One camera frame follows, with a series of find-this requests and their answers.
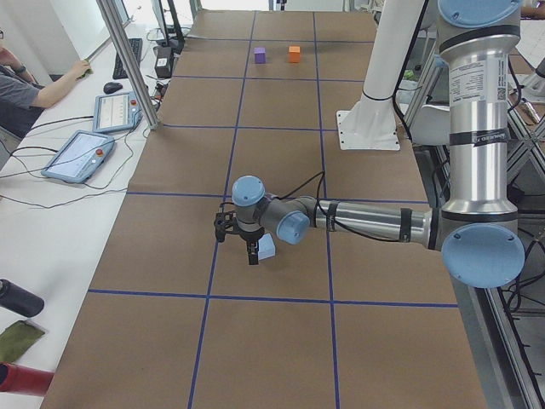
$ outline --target computer mouse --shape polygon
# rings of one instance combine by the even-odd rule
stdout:
[[[121,83],[110,82],[104,84],[103,90],[105,94],[113,94],[114,92],[119,91],[122,87],[123,85]]]

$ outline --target gray shirt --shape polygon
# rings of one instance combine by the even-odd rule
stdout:
[[[39,88],[0,66],[0,126],[24,137],[43,109],[31,107]]]

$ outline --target light blue joint cap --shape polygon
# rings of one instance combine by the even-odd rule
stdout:
[[[255,176],[242,176],[232,185],[232,202],[236,206],[255,205],[265,196],[263,182]]]
[[[494,288],[516,278],[525,264],[525,248],[510,230],[474,223],[458,228],[441,249],[453,277],[478,288]]]
[[[282,218],[276,227],[276,235],[279,239],[296,245],[305,237],[309,226],[308,217],[302,212],[294,210]]]
[[[517,11],[521,0],[439,0],[439,13],[461,28],[481,28],[496,24]]]

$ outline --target person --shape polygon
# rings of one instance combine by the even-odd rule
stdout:
[[[86,60],[76,61],[61,78],[41,86],[20,59],[4,47],[0,28],[0,126],[19,138],[25,137],[43,110],[67,96],[90,67]]]
[[[520,17],[523,19],[545,20],[545,3],[539,2],[537,7],[523,4],[520,8]]]

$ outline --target white table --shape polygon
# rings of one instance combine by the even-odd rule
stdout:
[[[154,44],[146,41],[146,28],[131,24],[126,31],[128,37],[144,38],[141,71],[155,77]],[[94,73],[77,84],[63,101],[45,111],[37,124],[93,115],[95,97],[102,94],[105,83],[112,81],[115,55],[116,51],[110,43],[91,61]],[[155,81],[148,77],[145,80],[151,94]],[[118,82],[123,84],[123,90],[131,89],[128,79]],[[91,129],[91,120],[44,126],[29,133],[20,147],[58,149],[74,131]],[[149,133],[145,118],[127,136],[127,143],[134,150],[133,158],[104,190],[97,191],[84,185],[69,185],[52,179],[37,179],[25,173],[0,178],[0,194],[33,204],[55,205],[86,194],[124,189],[146,143],[144,133]],[[16,154],[21,157],[44,155],[48,151],[25,149]],[[89,179],[88,184],[96,187],[106,185],[129,155],[130,150],[123,141],[118,141],[111,155]],[[50,158],[33,156],[22,159],[30,170],[37,170],[44,167]],[[11,158],[0,176],[21,171],[24,168],[20,162]],[[0,278],[8,279],[45,300],[45,308],[32,321],[47,333],[16,362],[18,365],[55,371],[123,198],[124,193],[106,193],[51,210],[0,199]],[[6,308],[0,308],[0,331],[17,320],[25,319]],[[33,396],[3,393],[0,394],[0,407],[34,409],[40,407],[42,400]]]

